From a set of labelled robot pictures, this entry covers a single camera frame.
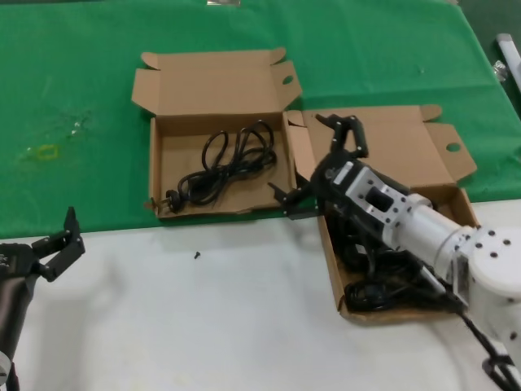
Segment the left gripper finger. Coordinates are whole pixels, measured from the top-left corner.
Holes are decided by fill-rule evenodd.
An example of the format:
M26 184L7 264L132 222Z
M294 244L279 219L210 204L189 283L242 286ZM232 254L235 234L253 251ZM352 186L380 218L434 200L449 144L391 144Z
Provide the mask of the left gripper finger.
M73 241L65 246L45 265L39 265L39 275L48 282L55 281L85 253L82 241Z
M80 225L73 207L69 207L63 222L63 228L31 244L40 259L54 257L73 241L80 241Z

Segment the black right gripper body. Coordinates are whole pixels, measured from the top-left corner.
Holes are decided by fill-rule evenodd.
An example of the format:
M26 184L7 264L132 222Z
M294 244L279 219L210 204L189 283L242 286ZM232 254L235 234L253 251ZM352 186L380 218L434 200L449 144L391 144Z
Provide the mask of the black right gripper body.
M379 172L353 157L351 152L331 152L310 179L313 194L324 200L329 214L360 236L379 239L379 220L366 211L366 194L379 185Z

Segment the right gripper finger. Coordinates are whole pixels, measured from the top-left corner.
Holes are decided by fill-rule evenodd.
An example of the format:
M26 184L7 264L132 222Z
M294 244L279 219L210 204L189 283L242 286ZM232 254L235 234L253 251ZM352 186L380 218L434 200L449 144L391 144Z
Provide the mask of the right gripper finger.
M331 153L346 152L350 159L355 160L366 158L369 155L363 125L356 116L341 117L336 114L329 116L317 114L315 117L320 123L334 131L330 146ZM355 148L351 151L345 149L349 132L353 133L355 141Z
M288 192L272 182L268 185L274 191L274 199L285 217L295 221L322 215L322 204L317 200L310 182Z

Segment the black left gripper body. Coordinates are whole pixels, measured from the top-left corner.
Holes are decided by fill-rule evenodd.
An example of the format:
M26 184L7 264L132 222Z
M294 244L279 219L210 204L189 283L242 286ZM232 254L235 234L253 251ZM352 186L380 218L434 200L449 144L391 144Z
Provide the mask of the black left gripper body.
M28 244L1 244L1 281L41 276L40 258Z

